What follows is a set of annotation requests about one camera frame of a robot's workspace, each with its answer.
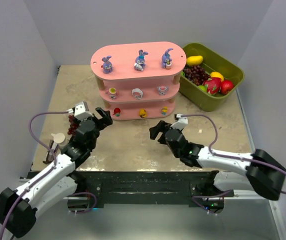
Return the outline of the purple bunny toy red bow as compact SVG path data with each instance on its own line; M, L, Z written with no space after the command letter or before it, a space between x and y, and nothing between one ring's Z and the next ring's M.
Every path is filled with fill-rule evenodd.
M102 68L104 74L109 74L113 71L113 65L110 62L111 58L112 58L112 56L110 56L110 55L102 58L103 64L102 64L101 68Z

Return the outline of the purple bunny toy with cup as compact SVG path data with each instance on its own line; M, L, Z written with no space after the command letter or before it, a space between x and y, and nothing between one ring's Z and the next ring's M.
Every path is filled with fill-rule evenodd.
M172 50L173 48L168 48L161 57L163 69L170 69L172 66L172 59L170 55L170 51Z

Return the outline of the red haired mermaid toy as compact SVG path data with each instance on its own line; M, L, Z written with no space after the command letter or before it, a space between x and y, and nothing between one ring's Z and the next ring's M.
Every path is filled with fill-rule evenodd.
M113 116L115 117L119 117L121 115L121 109L116 107L114 110L113 110Z

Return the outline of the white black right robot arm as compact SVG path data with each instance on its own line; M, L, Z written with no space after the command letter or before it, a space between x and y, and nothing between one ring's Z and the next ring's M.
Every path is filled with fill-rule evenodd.
M269 153L262 149L256 149L254 153L211 150L186 140L182 133L186 125L186 119L173 124L161 120L149 129L150 139L167 145L174 157L191 168L220 169L213 185L222 192L249 190L268 200L280 198L286 169Z

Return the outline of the pink toy with green centre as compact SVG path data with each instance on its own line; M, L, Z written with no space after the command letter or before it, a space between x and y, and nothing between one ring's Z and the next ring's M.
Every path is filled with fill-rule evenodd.
M114 88L114 87L110 87L108 88L105 93L108 95L108 97L111 99L111 100L115 100L117 99L118 97L118 93L117 93L117 89Z

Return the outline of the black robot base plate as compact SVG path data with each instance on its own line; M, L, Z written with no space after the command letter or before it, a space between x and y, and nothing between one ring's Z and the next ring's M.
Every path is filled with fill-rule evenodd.
M221 210L220 196L232 197L233 191L219 190L214 185L217 170L210 172L76 172L58 177L43 187L31 190L34 206L55 204L69 197L72 210L85 207L103 208L107 204L188 205L197 206L192 198L207 209Z

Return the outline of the pink toy with blue bow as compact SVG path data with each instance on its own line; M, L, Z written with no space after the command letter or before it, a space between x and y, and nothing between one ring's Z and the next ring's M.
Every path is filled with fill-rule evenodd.
M169 90L168 86L158 86L157 87L157 92L158 92L159 96L165 96L168 90Z

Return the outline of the purple bunny toy blue ears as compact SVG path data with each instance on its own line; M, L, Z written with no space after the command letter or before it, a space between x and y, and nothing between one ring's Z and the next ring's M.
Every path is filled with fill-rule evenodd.
M135 59L134 69L137 71L143 71L146 66L145 56L148 55L148 52L140 49L138 53L139 53L139 56Z

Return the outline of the blonde blue dress doll toy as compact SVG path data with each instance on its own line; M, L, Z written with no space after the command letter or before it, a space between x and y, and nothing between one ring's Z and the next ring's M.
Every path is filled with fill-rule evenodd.
M161 109L161 114L162 114L162 115L166 115L167 112L168 112L168 108L167 108L166 106L162 107L162 109Z

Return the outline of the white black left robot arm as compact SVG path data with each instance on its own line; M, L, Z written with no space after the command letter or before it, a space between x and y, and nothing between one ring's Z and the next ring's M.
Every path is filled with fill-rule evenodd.
M14 190L0 193L0 239L8 230L12 237L21 238L34 226L41 211L61 198L77 195L77 181L71 174L82 165L96 147L100 131L113 124L110 111L95 109L101 118L88 110L85 102L64 111L74 115L80 124L75 135L63 147L53 162L35 177Z

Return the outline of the pink toy with white frill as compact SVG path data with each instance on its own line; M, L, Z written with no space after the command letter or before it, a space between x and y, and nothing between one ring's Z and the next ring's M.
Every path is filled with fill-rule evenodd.
M141 100L143 98L143 91L139 88L133 89L131 93L136 100Z

